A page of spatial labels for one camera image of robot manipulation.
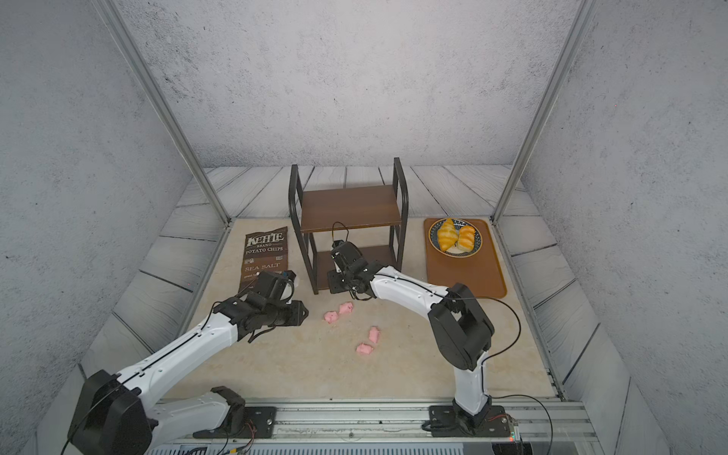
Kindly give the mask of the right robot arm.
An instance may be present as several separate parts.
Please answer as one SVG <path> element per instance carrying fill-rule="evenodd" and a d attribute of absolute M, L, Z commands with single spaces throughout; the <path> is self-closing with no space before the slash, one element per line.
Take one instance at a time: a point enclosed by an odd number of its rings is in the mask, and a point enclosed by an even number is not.
<path fill-rule="evenodd" d="M 370 262 L 348 241 L 335 240 L 331 257 L 335 268 L 327 279 L 333 294 L 391 301 L 428 320 L 440 354 L 454 369 L 458 425 L 467 431 L 481 426 L 492 406 L 485 362 L 495 328 L 470 289 L 464 284 L 428 284 Z"/>

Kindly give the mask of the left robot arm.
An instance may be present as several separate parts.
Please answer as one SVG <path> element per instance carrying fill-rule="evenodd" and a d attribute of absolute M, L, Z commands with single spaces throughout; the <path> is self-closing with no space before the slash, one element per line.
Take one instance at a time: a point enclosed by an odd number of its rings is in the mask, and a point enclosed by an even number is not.
<path fill-rule="evenodd" d="M 66 443 L 83 454 L 143 454 L 195 432 L 231 438 L 251 430 L 246 401 L 227 387 L 167 404 L 161 400 L 189 373 L 241 339 L 302 325 L 308 311 L 293 298 L 295 280 L 291 270 L 262 272 L 238 294 L 214 303 L 202 322 L 155 354 L 117 373 L 91 375 Z"/>

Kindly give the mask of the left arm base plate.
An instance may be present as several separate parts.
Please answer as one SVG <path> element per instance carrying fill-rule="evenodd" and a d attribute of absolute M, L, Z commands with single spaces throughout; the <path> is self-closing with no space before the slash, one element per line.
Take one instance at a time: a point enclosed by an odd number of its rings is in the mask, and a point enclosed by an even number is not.
<path fill-rule="evenodd" d="M 218 428 L 197 431 L 193 439 L 271 439 L 276 414 L 276 407 L 233 408 Z"/>

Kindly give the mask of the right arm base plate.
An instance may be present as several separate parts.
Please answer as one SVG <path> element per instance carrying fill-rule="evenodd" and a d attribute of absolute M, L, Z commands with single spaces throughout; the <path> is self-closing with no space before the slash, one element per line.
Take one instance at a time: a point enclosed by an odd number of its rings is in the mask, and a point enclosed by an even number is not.
<path fill-rule="evenodd" d="M 456 404 L 431 406 L 428 421 L 421 428 L 433 437 L 513 438 L 511 417 L 504 407 L 486 405 L 478 414 L 470 415 Z"/>

